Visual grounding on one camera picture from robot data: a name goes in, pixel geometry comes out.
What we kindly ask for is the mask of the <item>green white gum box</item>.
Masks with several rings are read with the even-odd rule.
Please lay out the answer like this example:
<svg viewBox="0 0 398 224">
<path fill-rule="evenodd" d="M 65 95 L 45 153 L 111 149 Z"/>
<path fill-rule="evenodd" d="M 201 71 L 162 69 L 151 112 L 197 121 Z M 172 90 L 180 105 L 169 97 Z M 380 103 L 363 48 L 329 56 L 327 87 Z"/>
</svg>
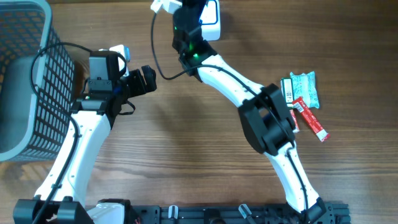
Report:
<svg viewBox="0 0 398 224">
<path fill-rule="evenodd" d="M 282 78 L 280 80 L 281 92 L 285 99 L 285 102 L 289 108 L 293 108 L 294 101 L 294 89 L 291 78 Z"/>
</svg>

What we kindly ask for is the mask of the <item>orange red small box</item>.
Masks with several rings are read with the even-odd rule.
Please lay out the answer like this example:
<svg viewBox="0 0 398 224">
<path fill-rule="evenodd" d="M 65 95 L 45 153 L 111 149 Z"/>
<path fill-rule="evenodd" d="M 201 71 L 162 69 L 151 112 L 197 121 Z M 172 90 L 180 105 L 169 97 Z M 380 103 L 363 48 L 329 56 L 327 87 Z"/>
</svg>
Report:
<svg viewBox="0 0 398 224">
<path fill-rule="evenodd" d="M 292 116 L 292 119 L 293 119 L 294 125 L 295 125 L 295 128 L 294 128 L 294 130 L 293 130 L 293 133 L 298 133 L 298 132 L 300 131 L 300 129 L 299 129 L 299 126 L 298 126 L 298 122 L 297 122 L 297 118 L 296 118 L 296 116 L 295 116 L 294 110 L 290 110 L 290 114 L 291 114 L 291 116 Z"/>
</svg>

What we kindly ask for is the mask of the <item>light blue wet wipes pack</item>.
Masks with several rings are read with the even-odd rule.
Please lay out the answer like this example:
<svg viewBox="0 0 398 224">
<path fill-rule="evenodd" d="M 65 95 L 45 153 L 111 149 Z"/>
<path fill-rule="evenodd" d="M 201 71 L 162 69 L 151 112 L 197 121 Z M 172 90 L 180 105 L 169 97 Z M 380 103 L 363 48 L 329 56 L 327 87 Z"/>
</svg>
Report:
<svg viewBox="0 0 398 224">
<path fill-rule="evenodd" d="M 294 75 L 290 72 L 294 99 L 302 98 L 309 108 L 320 108 L 318 93 L 316 88 L 315 72 Z"/>
</svg>

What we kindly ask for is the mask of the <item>red stick packet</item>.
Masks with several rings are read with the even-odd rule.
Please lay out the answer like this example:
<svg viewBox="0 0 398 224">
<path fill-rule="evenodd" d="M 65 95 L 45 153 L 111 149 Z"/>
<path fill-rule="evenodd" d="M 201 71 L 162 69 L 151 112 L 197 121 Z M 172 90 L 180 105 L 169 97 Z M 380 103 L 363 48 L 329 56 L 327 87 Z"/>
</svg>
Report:
<svg viewBox="0 0 398 224">
<path fill-rule="evenodd" d="M 305 122 L 321 142 L 326 141 L 330 137 L 330 134 L 323 128 L 310 108 L 305 104 L 302 97 L 293 101 L 293 107 L 301 114 Z"/>
</svg>

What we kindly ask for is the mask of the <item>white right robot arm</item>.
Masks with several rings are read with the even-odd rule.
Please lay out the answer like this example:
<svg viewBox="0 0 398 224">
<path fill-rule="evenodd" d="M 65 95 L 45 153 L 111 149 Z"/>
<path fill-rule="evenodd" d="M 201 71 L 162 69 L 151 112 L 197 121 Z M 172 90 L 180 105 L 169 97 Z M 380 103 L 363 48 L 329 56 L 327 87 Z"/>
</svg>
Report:
<svg viewBox="0 0 398 224">
<path fill-rule="evenodd" d="M 252 82 L 230 67 L 203 38 L 200 16 L 205 1 L 182 1 L 173 13 L 173 48 L 186 73 L 222 93 L 238 109 L 250 146 L 271 162 L 286 201 L 303 223 L 315 223 L 326 207 L 303 169 L 295 142 L 294 120 L 275 84 Z"/>
</svg>

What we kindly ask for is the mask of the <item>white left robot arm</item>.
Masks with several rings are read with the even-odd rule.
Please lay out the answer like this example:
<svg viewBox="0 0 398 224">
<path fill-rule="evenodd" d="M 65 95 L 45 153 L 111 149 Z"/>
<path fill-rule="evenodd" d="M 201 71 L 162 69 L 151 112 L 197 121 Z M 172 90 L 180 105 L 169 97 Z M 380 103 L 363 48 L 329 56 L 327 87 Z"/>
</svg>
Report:
<svg viewBox="0 0 398 224">
<path fill-rule="evenodd" d="M 122 106 L 129 99 L 156 90 L 156 72 L 146 65 L 129 71 L 124 55 L 110 50 L 90 53 L 90 76 L 66 113 L 69 130 L 34 198 L 20 199 L 15 223 L 137 223 L 129 200 L 102 199 L 85 208 L 88 181 L 95 160 Z"/>
</svg>

